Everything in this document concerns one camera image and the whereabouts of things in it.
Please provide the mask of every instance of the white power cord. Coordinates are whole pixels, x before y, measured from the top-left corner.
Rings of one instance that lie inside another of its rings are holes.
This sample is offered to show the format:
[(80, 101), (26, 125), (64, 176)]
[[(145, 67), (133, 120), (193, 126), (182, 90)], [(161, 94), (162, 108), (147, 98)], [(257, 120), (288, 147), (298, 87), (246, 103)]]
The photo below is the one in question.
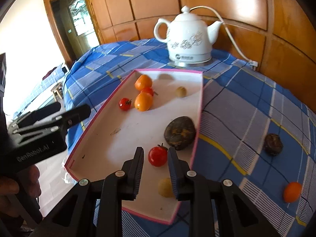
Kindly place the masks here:
[(233, 36), (231, 35), (231, 33), (230, 33), (228, 27), (226, 26), (224, 20), (223, 20), (222, 17), (219, 15), (219, 13), (218, 13), (215, 9), (213, 9), (213, 8), (211, 8), (211, 7), (202, 6), (202, 5), (201, 5), (201, 6), (195, 6), (195, 7), (191, 8), (190, 11), (195, 10), (195, 9), (197, 9), (197, 8), (209, 9), (209, 10), (211, 10), (212, 12), (215, 13), (216, 17), (219, 18), (219, 20), (220, 20), (221, 22), (223, 22), (223, 26), (224, 26), (224, 28), (225, 28), (225, 31), (227, 32), (227, 35), (228, 35), (230, 41), (232, 41), (232, 43), (233, 43), (234, 47), (236, 48), (237, 52), (240, 54), (241, 57), (243, 57), (247, 62), (249, 62), (249, 64), (252, 66), (252, 69), (255, 70), (256, 67), (258, 66), (258, 62), (252, 61), (252, 60), (248, 59), (248, 58), (241, 52), (241, 50), (240, 50), (239, 47), (237, 46), (237, 44), (236, 44), (236, 42), (235, 42)]

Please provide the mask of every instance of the human hand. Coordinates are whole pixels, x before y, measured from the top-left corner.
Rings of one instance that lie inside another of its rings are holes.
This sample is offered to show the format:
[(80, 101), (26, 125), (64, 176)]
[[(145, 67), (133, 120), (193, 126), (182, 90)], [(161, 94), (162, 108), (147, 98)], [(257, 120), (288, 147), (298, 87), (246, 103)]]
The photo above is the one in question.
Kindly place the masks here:
[[(28, 175), (26, 182), (26, 192), (32, 198), (37, 198), (41, 195), (40, 183), (38, 181), (40, 171), (37, 166), (32, 165), (25, 169), (25, 174)], [(17, 194), (19, 192), (19, 185), (16, 181), (0, 176), (0, 212), (11, 217), (18, 217), (18, 211), (12, 206), (6, 195)]]

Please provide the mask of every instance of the teapot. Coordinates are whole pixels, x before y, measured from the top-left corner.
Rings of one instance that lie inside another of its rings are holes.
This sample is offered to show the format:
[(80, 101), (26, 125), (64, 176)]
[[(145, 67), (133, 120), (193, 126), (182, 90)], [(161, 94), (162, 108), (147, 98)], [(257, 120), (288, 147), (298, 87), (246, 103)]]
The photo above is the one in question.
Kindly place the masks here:
[[(223, 22), (216, 21), (207, 26), (200, 16), (190, 13), (188, 6), (184, 6), (181, 11), (172, 22), (158, 19), (154, 27), (154, 37), (167, 43), (169, 58), (175, 62), (196, 64), (209, 61), (212, 45), (216, 42)], [(168, 26), (166, 39), (162, 39), (158, 33), (162, 23)]]

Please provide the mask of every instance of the kettle handle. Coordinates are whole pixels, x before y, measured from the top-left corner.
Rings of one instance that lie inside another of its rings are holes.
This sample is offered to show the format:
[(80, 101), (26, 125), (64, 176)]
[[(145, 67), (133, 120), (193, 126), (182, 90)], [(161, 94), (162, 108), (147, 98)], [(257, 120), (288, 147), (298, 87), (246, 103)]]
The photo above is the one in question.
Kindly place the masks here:
[(162, 39), (162, 38), (159, 36), (159, 33), (158, 33), (158, 28), (159, 28), (159, 26), (160, 26), (162, 23), (166, 24), (166, 25), (169, 27), (169, 25), (170, 25), (171, 22), (168, 21), (168, 20), (162, 19), (162, 18), (158, 19), (158, 22), (157, 22), (156, 26), (154, 27), (154, 37), (155, 37), (159, 42), (167, 43), (167, 39)]

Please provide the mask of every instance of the kettle lid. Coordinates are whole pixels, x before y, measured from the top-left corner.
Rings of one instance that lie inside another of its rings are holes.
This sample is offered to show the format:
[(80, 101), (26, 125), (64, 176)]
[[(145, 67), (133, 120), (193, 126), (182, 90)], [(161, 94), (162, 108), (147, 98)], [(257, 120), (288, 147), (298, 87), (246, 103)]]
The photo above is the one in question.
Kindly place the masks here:
[(201, 17), (194, 14), (190, 13), (190, 8), (188, 6), (184, 6), (181, 11), (183, 13), (179, 14), (178, 16), (175, 17), (174, 21), (196, 21), (196, 20), (201, 20)]

